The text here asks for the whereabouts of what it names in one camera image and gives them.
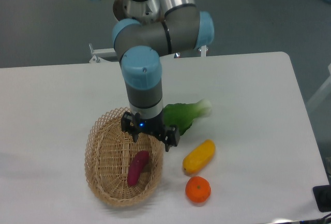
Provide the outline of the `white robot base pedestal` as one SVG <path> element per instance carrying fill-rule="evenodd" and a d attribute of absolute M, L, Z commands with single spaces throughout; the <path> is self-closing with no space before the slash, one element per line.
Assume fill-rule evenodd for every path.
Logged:
<path fill-rule="evenodd" d="M 163 19 L 159 0 L 146 0 L 143 2 L 115 0 L 113 13 L 117 21 L 134 19 L 143 25 L 159 22 Z"/>

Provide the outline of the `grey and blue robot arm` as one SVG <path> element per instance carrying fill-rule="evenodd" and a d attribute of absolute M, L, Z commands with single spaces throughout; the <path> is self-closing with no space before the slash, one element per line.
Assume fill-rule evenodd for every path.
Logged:
<path fill-rule="evenodd" d="M 112 30 L 130 104 L 121 119 L 122 131 L 134 141 L 145 133 L 166 149 L 177 146 L 178 127 L 163 120 L 160 58 L 210 44 L 213 20 L 198 11 L 194 0 L 122 0 L 122 12 Z"/>

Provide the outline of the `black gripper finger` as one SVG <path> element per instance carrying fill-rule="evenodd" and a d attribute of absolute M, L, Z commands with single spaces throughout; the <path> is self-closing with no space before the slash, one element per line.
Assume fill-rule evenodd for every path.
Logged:
<path fill-rule="evenodd" d="M 133 142 L 137 142 L 140 131 L 140 114 L 132 114 L 125 111 L 121 118 L 121 129 L 132 136 Z"/>
<path fill-rule="evenodd" d="M 176 125 L 164 126 L 160 136 L 160 141 L 168 152 L 171 147 L 177 147 L 180 140 L 179 129 Z"/>

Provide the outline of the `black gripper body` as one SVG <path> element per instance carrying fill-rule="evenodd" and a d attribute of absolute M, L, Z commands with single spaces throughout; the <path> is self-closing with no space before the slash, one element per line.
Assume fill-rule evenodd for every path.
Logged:
<path fill-rule="evenodd" d="M 144 119 L 139 113 L 132 116 L 133 131 L 132 138 L 133 141 L 137 141 L 139 134 L 144 133 L 155 137 L 159 141 L 164 139 L 164 121 L 163 113 L 160 112 L 157 116 L 153 118 Z"/>

